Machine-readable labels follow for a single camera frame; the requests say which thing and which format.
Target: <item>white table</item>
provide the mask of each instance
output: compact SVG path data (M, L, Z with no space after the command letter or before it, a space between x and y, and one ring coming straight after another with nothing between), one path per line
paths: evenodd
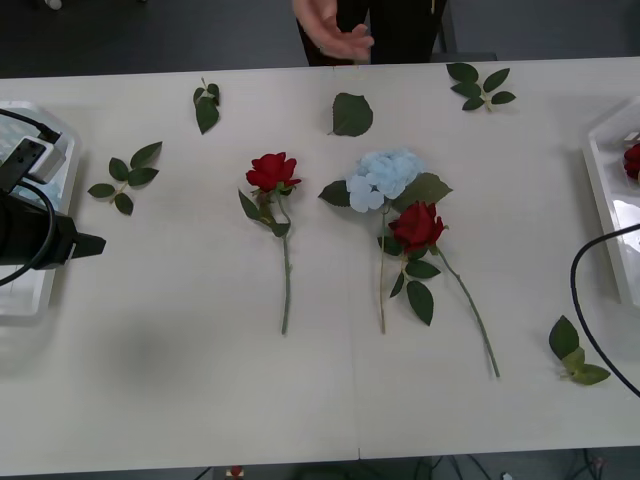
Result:
M575 320L571 259L600 233L580 125L638 92L640 60L510 66L518 100L491 115L460 110L443 65L205 73L222 90L205 136L191 102L199 73L0 81L3 99L79 131L71 214L107 239L102 256L58 272L45 318L3 321L0 474L640 444L640 401L615 379L559 380L547 345L560 315ZM326 135L341 91L372 105L362 137ZM158 140L160 174L133 194L132 218L85 193L109 180L112 156ZM451 226L441 248L483 313L500 381L448 275L429 283L430 328L394 299L380 335L378 219L351 222L316 198L393 146L455 190L439 209ZM283 150L304 180L290 199L286 339L281 247L236 193L249 190L251 159ZM640 383L640 320L617 304L604 249L579 288L603 348Z

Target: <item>green leaf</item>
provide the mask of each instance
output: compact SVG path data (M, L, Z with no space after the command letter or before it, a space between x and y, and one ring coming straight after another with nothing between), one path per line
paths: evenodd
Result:
M610 376L611 373L604 368L585 363L582 368L571 376L571 379L580 385L590 386L600 383Z
M462 110L464 110L465 112L470 112L472 110L479 109L483 105L484 105L484 100L482 98L480 97L470 98L469 100L464 102L464 105L462 106Z
M404 285L404 273L400 272L400 275L398 275L398 279L396 280L396 284L393 286L393 289L391 290L391 295L389 296L389 298L393 298L397 294L399 294L402 291L403 285Z
M133 213L133 202L126 193L119 193L115 197L116 208L120 213L131 215Z
M153 162L162 150L162 142L152 143L138 150L131 158L131 168L146 167Z
M213 98L203 97L196 105L196 119L200 133L203 135L211 130L213 126L220 120L220 112Z
M155 168L136 168L129 174L129 186L139 187L140 185L146 185L151 180L156 178L158 170Z
M516 99L516 96L511 92L498 92L491 98L491 103L494 105L504 105L505 103L511 103Z
M126 182L127 178L129 177L129 169L127 168L127 164L119 158L112 158L109 161L109 173L115 180L119 182Z
M391 202L391 206L402 213L416 202L425 202L427 205L438 203L451 192L453 190L437 175L421 173L398 198Z
M382 248L382 237L378 237L378 246ZM384 237L384 253L397 257L402 253L402 250L402 245L396 242L395 238L388 236Z
M447 71L451 78L463 83L475 83L480 77L478 71L466 63L449 63Z
M467 98L480 98L482 95L482 90L475 83L458 83L451 90Z
M564 365L564 368L573 375L584 365L584 349L582 347L576 348L574 352L571 352L562 359L562 364Z
M440 270L431 265L430 263L423 262L422 260L412 260L407 264L405 269L407 275L415 278L433 278L440 275Z
M577 330L564 315L551 329L549 346L553 353L562 361L567 355L575 352L580 346Z
M348 207L351 205L349 202L349 192L347 192L347 182L345 180L338 180L327 185L318 196L334 207Z
M428 251L429 251L429 247L424 247L421 250L415 250L409 253L409 260L420 260L422 257L424 257L427 254Z
M276 237L281 238L281 237L284 237L289 232L289 229L291 228L291 224L272 222L268 225L268 227L271 228L271 231Z
M207 87L207 92L209 92L210 95L213 95L216 105L220 105L220 87L215 83L210 83Z
M496 73L492 73L487 77L484 81L483 89L485 92L493 92L496 88L504 83L504 81L509 76L509 72L511 69L504 68L502 70L498 70Z
M98 183L91 187L88 192L89 195L95 198L107 198L116 193L116 189L108 183Z
M197 105L198 102L200 101L200 97L202 97L202 94L204 93L204 88L199 87L196 88L196 91L193 93L193 104Z
M244 210L244 214L248 218L250 218L251 220L256 220L257 222L262 222L262 217L260 215L260 211L258 210L258 207L256 207L255 203L253 203L240 190L238 190L238 195L240 196L240 203L242 205L242 209Z
M359 137L373 124L373 111L364 96L339 93L333 102L333 134Z
M407 285L407 295L409 295L411 308L418 318L427 325L431 325L431 320L433 320L433 295L431 295L431 291L420 282L412 280Z

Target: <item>rose stem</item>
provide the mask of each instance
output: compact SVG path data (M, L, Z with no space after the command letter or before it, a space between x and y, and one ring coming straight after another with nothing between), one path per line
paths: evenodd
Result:
M385 217L387 212L385 212L384 207L382 208L382 241L380 242L380 330L382 334L387 333L387 322L384 319L384 295L382 293L382 277L384 273L384 238L385 238L385 228L387 227L385 223Z
M278 206L280 211L289 222L291 227L291 218L287 215L287 212L282 206L282 199L280 198L280 192L276 190L276 199L278 200ZM291 265L289 264L289 244L287 242L287 235L285 233L282 237L282 245L284 247L284 281L285 281L285 297L284 297L284 316L282 317L282 336L287 335L287 328L289 328L289 305L291 303Z
M122 186L120 187L120 190L118 190L118 191L116 192L116 194L113 196L113 198L112 198L111 200L109 200L109 205L111 205L111 204L113 203L113 201L116 199L116 197L117 197L118 195L120 195L122 192L124 192L124 189L125 189L125 188L127 188L127 185L129 185L129 182L124 182L124 183L122 184Z
M476 316L476 320L478 321L478 326L480 327L480 332L482 332L482 338L484 339L484 344L487 347L487 352L489 353L489 358L491 358L491 364L493 365L493 371L496 374L496 378L500 378L500 370L498 370L498 364L496 362L495 356L493 355L493 349L491 348L491 342L489 341L489 335L487 335L487 330L484 328L484 323L482 323L482 318L480 317L480 312L478 312L478 309L476 308L476 304L473 301L473 298L471 298L471 294L469 293L469 290L467 290L466 285L462 281L462 277L460 277L460 275L458 275L453 270L453 268L451 268L451 265L449 265L449 262L447 262L447 258L444 256L444 253L442 253L442 250L438 249L438 254L442 258L442 261L444 262L444 264L447 267L447 269L456 278L456 280L458 280L458 283L462 287L462 290L464 291L464 294L469 299L469 303L471 304L471 309L473 310L473 313Z

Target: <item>black cable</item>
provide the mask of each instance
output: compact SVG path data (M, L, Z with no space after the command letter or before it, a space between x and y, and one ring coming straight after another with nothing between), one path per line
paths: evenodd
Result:
M25 117L24 115L20 115L19 113L12 112L10 110L5 110L3 108L0 108L0 114L4 115L5 117L13 118L14 120L19 120L21 122L28 123L29 125L36 127L40 131L40 133L45 135L47 139L53 141L53 143L57 142L58 138L60 138L60 134L51 130L44 123L38 122L32 118Z
M196 478L194 478L193 480L200 480L202 477L204 477L207 472L211 470L211 467L207 467L205 468L202 472L200 472L200 475L198 475Z
M582 247L578 252L578 254L575 256L575 258L573 259L573 263L571 264L571 296L573 298L573 306L576 309L576 314L578 315L578 320L580 321L580 325L582 325L582 329L584 330L584 333L587 335L589 342L591 342L591 345L593 345L593 348L596 350L596 352L598 352L600 357L602 357L602 360L604 361L604 363L607 364L607 366L611 369L614 375L618 377L618 379L622 383L624 383L625 386L629 390L631 390L638 398L640 398L640 390L638 390L633 385L633 383L627 380L627 378L620 372L620 370L616 368L613 362L609 360L609 357L607 357L607 355L602 351L596 339L593 337L593 334L591 333L591 330L589 330L589 327L587 326L587 322L585 321L584 316L582 314L582 308L580 307L580 301L578 300L578 291L576 289L576 273L578 271L578 263L580 262L580 259L584 256L584 254L587 253L587 251L591 247L598 245L599 243L606 242L607 240L610 240L612 238L620 237L622 235L626 235L627 233L635 232L637 230L640 230L640 223L637 225L633 225L631 227L623 228L621 230L616 230L615 232L607 233L606 235L602 235L601 237L591 240L584 247Z
M21 186L22 188L26 188L27 190L32 191L40 198L40 200L42 200L42 202L44 203L44 206L47 208L47 214L49 216L49 229L47 230L47 236L45 237L44 242L42 242L42 246L40 247L40 250L38 250L36 254L33 256L33 258L31 258L31 260L25 263L18 270L13 272L11 275L7 275L3 279L1 279L0 287L13 282L16 278L21 277L22 275L27 273L29 270L31 270L33 267L35 267L38 263L40 263L40 261L44 258L44 256L49 252L49 248L51 248L51 244L53 243L53 239L56 233L56 211L53 208L53 205L51 204L51 200L49 200L49 197L47 197L44 193L42 193L42 191L40 191L39 188L34 187L30 183L18 182L18 185Z
M487 480L491 480L491 477L476 457L474 457L473 455L467 455L467 457L469 457L471 461L476 464L476 467L478 467L478 469L482 472L484 478L486 478Z

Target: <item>white tray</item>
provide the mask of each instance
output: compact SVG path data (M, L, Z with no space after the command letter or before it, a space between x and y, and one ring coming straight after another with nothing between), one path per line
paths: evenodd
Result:
M640 184L624 170L624 152L640 142L640 97L598 118L583 137L583 150L605 233L640 223ZM630 136L635 140L626 140ZM623 304L640 309L640 232L607 243Z
M71 191L78 168L80 140L75 132L46 110L29 102L0 102L0 108L20 113L62 132L57 145L65 152L66 161L52 179L47 190L55 191L50 198L56 210L68 213ZM25 135L38 136L35 127L0 115L0 161L4 161ZM18 267L0 266L0 278ZM55 270L31 270L14 282L0 287L0 315L32 316L49 305Z

